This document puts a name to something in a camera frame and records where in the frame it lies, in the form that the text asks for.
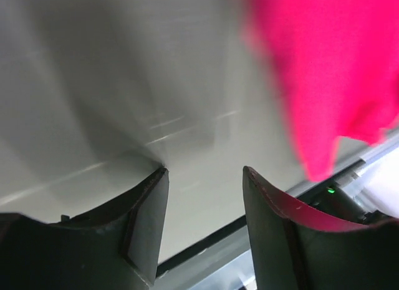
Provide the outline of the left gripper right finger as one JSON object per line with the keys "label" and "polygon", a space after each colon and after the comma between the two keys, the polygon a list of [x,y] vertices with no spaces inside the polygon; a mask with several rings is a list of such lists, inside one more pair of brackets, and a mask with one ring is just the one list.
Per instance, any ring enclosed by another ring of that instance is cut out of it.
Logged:
{"label": "left gripper right finger", "polygon": [[251,167],[243,169],[243,198],[259,289],[398,288],[398,220],[343,220]]}

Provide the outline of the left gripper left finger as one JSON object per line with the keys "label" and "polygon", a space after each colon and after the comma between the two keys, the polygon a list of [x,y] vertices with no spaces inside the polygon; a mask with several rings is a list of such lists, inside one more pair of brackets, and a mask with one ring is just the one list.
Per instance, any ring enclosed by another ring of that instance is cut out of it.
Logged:
{"label": "left gripper left finger", "polygon": [[151,288],[168,191],[168,170],[161,167],[125,193],[57,223],[3,213],[1,288]]}

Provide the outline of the magenta t shirt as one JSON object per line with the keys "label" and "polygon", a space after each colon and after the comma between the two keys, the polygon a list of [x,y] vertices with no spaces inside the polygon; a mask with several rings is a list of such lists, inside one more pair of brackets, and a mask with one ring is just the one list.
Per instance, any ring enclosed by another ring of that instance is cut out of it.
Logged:
{"label": "magenta t shirt", "polygon": [[398,123],[398,0],[246,0],[308,179],[331,176],[339,139],[381,143]]}

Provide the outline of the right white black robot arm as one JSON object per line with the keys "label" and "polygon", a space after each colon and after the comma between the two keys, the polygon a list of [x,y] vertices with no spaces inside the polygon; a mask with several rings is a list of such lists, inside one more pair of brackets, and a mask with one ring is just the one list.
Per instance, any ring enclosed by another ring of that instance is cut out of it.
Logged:
{"label": "right white black robot arm", "polygon": [[385,150],[333,179],[309,205],[363,225],[398,218],[398,149]]}

